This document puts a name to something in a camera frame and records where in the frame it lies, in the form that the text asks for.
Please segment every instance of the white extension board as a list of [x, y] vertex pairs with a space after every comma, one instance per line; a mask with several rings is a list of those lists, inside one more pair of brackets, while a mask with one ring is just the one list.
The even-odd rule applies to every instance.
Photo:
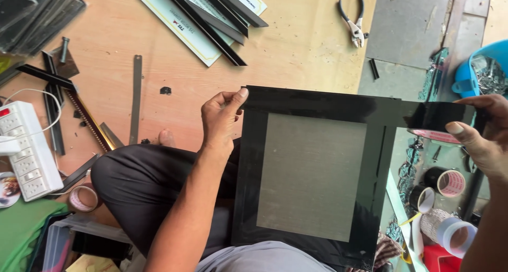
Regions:
[[63, 188], [55, 161], [31, 103], [15, 101], [0, 107], [0, 134], [16, 139], [21, 151], [9, 156], [25, 201]]

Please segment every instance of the blue bucket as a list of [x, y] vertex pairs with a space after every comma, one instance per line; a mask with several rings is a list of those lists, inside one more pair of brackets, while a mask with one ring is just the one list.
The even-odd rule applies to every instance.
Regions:
[[452, 90], [454, 93], [460, 94], [462, 98], [479, 96], [478, 79], [471, 66], [471, 60], [477, 55], [496, 59], [502, 70], [508, 73], [508, 39], [479, 48], [457, 68], [455, 73], [455, 83], [452, 85]]

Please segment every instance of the green cloth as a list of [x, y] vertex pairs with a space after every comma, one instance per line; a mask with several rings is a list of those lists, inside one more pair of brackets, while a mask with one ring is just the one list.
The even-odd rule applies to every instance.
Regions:
[[66, 204], [47, 199], [25, 202], [20, 198], [0, 208], [0, 272], [25, 272], [46, 218], [64, 211]]

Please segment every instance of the pliers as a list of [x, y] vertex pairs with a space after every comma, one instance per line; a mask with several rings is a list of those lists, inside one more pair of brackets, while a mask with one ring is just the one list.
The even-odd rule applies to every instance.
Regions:
[[337, 3], [337, 8], [339, 9], [340, 15], [344, 18], [344, 20], [351, 28], [351, 40], [355, 45], [355, 47], [358, 48], [358, 40], [360, 41], [360, 47], [363, 47], [365, 39], [369, 37], [368, 33], [362, 32], [362, 19], [364, 10], [363, 0], [360, 0], [360, 15], [358, 17], [356, 24], [353, 24], [353, 22], [351, 22], [351, 20], [347, 17], [346, 13], [342, 9], [341, 1], [342, 0], [339, 0], [339, 2]]

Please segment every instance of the bare foot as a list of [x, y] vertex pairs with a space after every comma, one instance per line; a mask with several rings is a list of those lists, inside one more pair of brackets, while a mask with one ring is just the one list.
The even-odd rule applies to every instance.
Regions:
[[175, 147], [175, 138], [173, 137], [173, 132], [169, 129], [162, 129], [159, 133], [159, 143], [163, 146], [167, 147]]

